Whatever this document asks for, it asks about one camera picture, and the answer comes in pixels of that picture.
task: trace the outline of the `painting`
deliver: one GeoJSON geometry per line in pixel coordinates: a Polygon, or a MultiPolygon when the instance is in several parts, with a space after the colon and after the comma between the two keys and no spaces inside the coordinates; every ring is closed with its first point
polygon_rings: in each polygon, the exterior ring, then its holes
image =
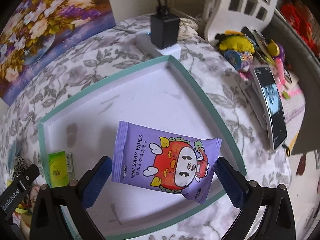
{"type": "Polygon", "coordinates": [[[115,24],[109,0],[23,0],[0,35],[0,97],[11,105],[51,61],[115,24]]]}

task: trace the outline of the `white tray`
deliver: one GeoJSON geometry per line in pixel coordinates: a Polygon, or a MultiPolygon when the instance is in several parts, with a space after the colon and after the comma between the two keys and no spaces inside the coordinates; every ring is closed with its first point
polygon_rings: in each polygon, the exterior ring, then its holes
{"type": "MultiPolygon", "coordinates": [[[[178,60],[163,56],[91,85],[40,121],[39,142],[46,181],[50,184],[49,153],[72,152],[77,179],[103,155],[112,158],[120,120],[200,139],[221,138],[220,156],[246,175],[239,149],[211,101],[178,60]]],[[[87,209],[108,239],[128,239],[168,227],[225,194],[216,175],[205,204],[186,200],[182,195],[110,180],[111,177],[95,205],[87,209]]]]}

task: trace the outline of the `small green box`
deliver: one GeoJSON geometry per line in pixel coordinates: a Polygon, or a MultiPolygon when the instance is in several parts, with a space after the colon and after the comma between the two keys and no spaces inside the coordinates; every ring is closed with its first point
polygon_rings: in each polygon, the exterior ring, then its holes
{"type": "Polygon", "coordinates": [[[64,187],[75,179],[72,154],[62,151],[49,154],[49,171],[52,187],[64,187]]]}

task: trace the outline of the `blue gripper pad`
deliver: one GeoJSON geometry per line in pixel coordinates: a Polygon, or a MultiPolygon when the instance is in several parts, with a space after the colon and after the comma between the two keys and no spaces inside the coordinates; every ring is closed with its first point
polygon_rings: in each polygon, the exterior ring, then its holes
{"type": "Polygon", "coordinates": [[[223,162],[227,162],[224,157],[218,158],[215,172],[233,206],[242,210],[246,200],[245,191],[240,187],[239,183],[232,174],[232,171],[234,173],[235,170],[228,162],[227,164],[224,164],[223,162]]]}
{"type": "Polygon", "coordinates": [[[83,191],[82,206],[92,207],[112,172],[112,160],[106,158],[83,191]]]}

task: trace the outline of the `yellow horn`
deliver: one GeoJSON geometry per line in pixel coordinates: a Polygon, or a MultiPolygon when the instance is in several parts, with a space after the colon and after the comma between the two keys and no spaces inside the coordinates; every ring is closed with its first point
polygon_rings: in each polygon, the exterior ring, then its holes
{"type": "Polygon", "coordinates": [[[160,142],[161,142],[161,147],[162,148],[169,147],[170,142],[166,137],[160,137],[160,142]]]}
{"type": "Polygon", "coordinates": [[[150,186],[159,187],[161,185],[162,180],[159,177],[154,177],[150,186]]]}

